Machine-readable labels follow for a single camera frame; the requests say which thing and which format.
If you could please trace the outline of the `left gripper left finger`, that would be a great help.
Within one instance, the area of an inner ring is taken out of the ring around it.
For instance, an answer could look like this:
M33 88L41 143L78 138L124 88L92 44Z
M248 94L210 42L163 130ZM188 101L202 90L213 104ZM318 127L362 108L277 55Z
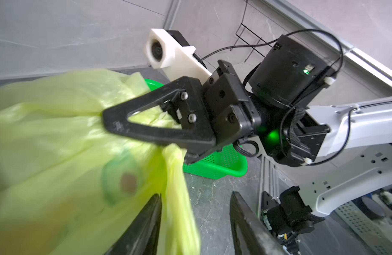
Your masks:
M122 236L106 251L106 255L157 254L161 227L162 200L154 194Z

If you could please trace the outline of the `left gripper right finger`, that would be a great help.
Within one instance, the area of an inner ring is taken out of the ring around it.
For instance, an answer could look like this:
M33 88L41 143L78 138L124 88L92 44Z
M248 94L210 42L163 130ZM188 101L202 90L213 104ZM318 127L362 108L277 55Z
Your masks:
M232 192L229 216L236 255L285 255L239 192Z

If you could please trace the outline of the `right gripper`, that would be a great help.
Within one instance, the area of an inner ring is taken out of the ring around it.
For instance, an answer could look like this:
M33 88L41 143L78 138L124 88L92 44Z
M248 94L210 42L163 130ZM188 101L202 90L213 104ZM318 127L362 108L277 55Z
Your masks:
M186 150L193 164L227 145L248 141L261 125L261 116L230 62L202 85L181 77L168 84L147 79L145 92L105 109L104 128L115 135Z

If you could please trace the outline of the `yellow-green plastic bag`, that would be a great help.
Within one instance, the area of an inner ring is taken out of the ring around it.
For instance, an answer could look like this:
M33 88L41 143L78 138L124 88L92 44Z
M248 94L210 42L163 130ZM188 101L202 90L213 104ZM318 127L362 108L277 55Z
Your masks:
M154 194L160 255L198 255L185 150L108 133L104 109L143 76L69 72L0 87L0 255L102 255Z

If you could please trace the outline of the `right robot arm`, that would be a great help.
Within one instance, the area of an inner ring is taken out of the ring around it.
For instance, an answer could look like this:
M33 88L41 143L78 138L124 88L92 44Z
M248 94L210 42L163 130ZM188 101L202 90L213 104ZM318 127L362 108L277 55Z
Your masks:
M344 167L306 186L292 187L262 222L273 235L309 233L337 207L392 184L392 97L342 106L310 106L340 71L289 35L241 81L233 66L218 61L209 72L177 31L152 30L145 52L169 82L105 109L113 134L186 149L194 164L258 136L268 156L289 167L318 166L347 148L369 146Z

